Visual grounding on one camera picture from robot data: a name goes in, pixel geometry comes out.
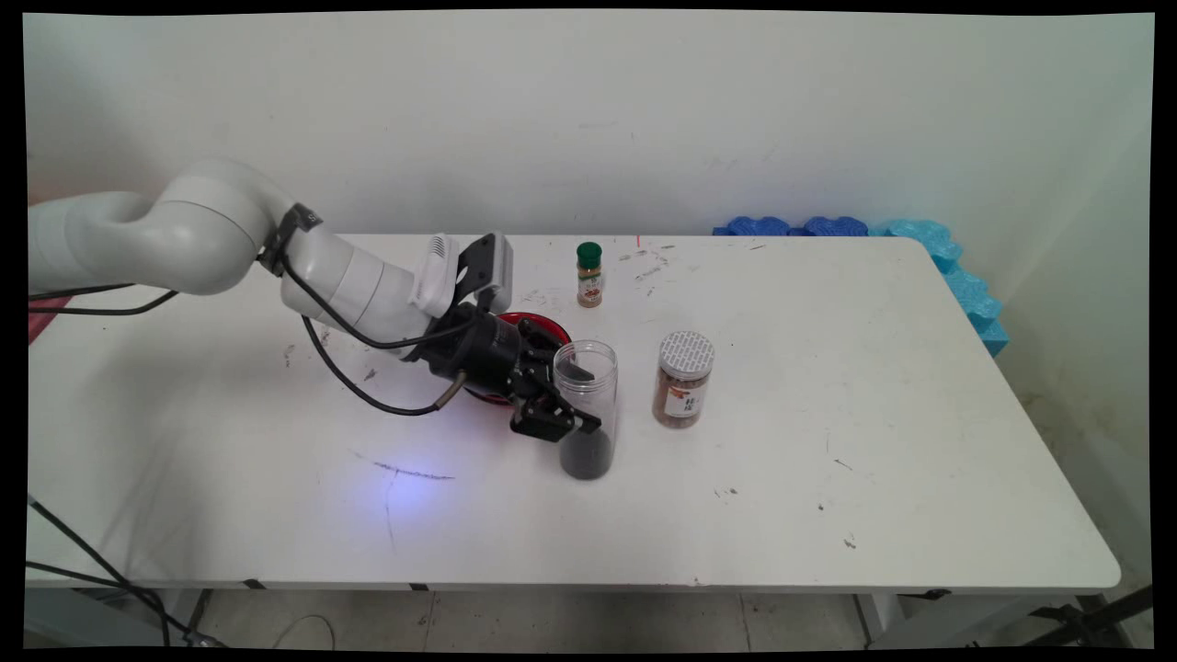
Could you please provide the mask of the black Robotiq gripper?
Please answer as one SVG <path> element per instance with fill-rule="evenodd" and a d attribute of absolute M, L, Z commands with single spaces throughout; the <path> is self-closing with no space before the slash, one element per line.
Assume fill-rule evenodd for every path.
<path fill-rule="evenodd" d="M 430 373 L 445 380 L 463 372 L 468 393 L 513 405 L 512 432 L 556 443 L 600 428 L 599 417 L 572 406 L 556 388 L 556 377 L 594 382 L 594 373 L 577 363 L 574 350 L 558 356 L 567 342 L 557 322 L 543 315 L 454 307 L 430 323 L 428 335 L 443 331 L 448 335 L 415 344 L 407 359 L 424 360 Z"/>

